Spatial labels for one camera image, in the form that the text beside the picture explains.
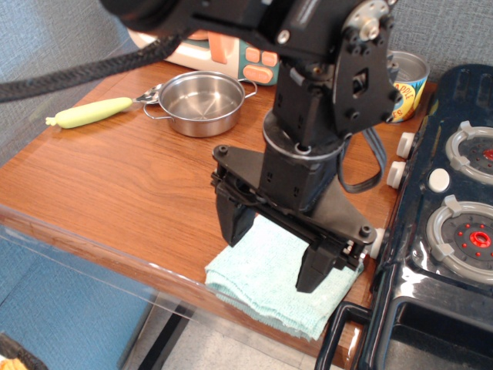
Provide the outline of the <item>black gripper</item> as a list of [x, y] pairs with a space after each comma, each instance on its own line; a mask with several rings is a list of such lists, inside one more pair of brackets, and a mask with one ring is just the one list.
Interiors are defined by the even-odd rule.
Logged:
[[262, 153], [226, 144], [216, 146], [212, 185], [223, 239], [234, 247], [257, 214], [306, 241], [296, 289], [313, 293], [333, 268], [355, 269], [360, 254], [376, 237], [375, 229], [343, 192], [359, 193], [377, 183], [344, 182], [343, 161], [350, 138], [362, 132], [377, 147], [372, 115], [349, 109], [337, 128], [316, 119], [303, 129], [303, 117], [282, 120], [268, 112]]

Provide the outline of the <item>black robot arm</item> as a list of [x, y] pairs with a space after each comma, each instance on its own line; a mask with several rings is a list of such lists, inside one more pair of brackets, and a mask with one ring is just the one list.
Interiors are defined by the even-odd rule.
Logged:
[[307, 242], [296, 288], [314, 291], [334, 269], [356, 268], [376, 237], [348, 201], [381, 181], [344, 181], [351, 137], [362, 133], [379, 167], [386, 153], [375, 126], [389, 122], [401, 94], [388, 51], [391, 1], [106, 1], [124, 26], [159, 37], [203, 30], [278, 55], [262, 153], [213, 151], [223, 238], [237, 244], [261, 215]]

